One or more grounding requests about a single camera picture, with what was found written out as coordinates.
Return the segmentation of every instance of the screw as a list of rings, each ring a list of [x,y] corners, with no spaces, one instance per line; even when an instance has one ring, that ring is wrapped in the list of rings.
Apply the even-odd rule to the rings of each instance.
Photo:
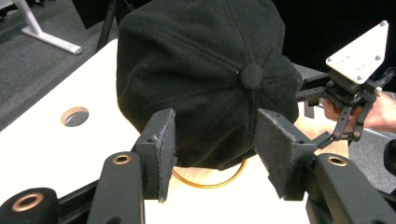
[[[381,23],[379,23],[380,26],[384,26],[384,25],[386,25],[386,24],[388,24],[387,21],[381,21]]]
[[[158,140],[157,136],[156,136],[156,135],[153,135],[153,136],[151,136],[151,137],[148,139],[148,142],[154,143],[154,142],[156,142],[157,140]]]
[[[333,81],[330,80],[330,81],[327,82],[326,86],[329,87],[329,88],[333,88],[335,86],[335,84],[334,84]]]
[[[380,88],[380,87],[375,88],[374,95],[376,95],[378,97],[381,96],[382,95],[382,88]]]

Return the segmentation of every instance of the human hand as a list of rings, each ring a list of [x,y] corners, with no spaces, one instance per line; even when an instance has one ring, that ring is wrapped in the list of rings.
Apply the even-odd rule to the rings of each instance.
[[[331,101],[323,101],[324,114],[327,119],[337,121],[340,117],[340,112],[337,110],[335,104]],[[346,131],[350,132],[355,127],[356,121],[361,114],[361,107],[356,108],[346,123]],[[366,120],[364,121],[364,128],[372,128],[380,132],[396,133],[396,101],[382,94],[377,97],[373,108],[370,110]]]

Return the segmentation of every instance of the black baseball cap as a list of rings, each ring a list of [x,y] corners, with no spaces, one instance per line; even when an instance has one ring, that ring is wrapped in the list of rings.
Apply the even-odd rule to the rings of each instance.
[[[297,120],[302,77],[271,1],[154,0],[119,29],[120,111],[142,132],[174,108],[177,166],[224,170],[255,155],[258,108]]]

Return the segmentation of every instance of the white triangular plate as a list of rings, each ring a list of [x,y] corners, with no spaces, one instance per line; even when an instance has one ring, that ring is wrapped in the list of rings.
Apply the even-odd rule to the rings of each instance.
[[[365,82],[384,62],[388,22],[381,21],[326,60],[326,64],[357,84]]]

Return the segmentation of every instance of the white table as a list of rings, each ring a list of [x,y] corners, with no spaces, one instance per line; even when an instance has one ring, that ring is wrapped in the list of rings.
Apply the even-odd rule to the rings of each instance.
[[[114,40],[0,132],[0,204],[39,187],[54,189],[61,198],[99,178],[108,156],[132,148],[139,133],[117,106],[116,52]],[[62,114],[75,106],[90,115],[77,127],[65,127]],[[236,169],[177,170],[214,184]],[[267,176],[256,156],[219,189],[196,189],[172,177],[165,203],[145,201],[146,223],[308,223],[305,202],[279,200]]]

